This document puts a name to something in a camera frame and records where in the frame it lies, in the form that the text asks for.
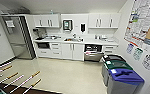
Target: faucet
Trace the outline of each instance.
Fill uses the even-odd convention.
[[[76,34],[73,34],[73,37],[76,38]]]

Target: bin lid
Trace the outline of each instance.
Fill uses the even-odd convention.
[[[121,56],[119,55],[104,55],[103,56],[105,61],[111,61],[111,60],[119,60],[119,61],[125,61]]]
[[[109,73],[112,76],[113,80],[115,81],[120,81],[120,82],[125,82],[125,83],[144,82],[144,80],[134,70],[111,69],[109,70]]]
[[[129,66],[126,62],[124,61],[118,61],[118,60],[111,60],[111,61],[106,61],[105,67],[108,69],[130,69],[133,70],[131,66]]]

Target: upper cabinet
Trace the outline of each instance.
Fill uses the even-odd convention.
[[[60,27],[60,14],[50,14],[50,15],[33,15],[35,27],[50,27],[59,28]]]
[[[89,14],[89,28],[118,28],[120,14]]]

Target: dishwasher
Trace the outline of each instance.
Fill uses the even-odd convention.
[[[103,55],[102,45],[85,44],[84,61],[99,62]]]

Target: ceiling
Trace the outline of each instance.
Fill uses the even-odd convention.
[[[127,0],[0,0],[9,9],[20,6],[31,13],[113,13],[118,12]]]

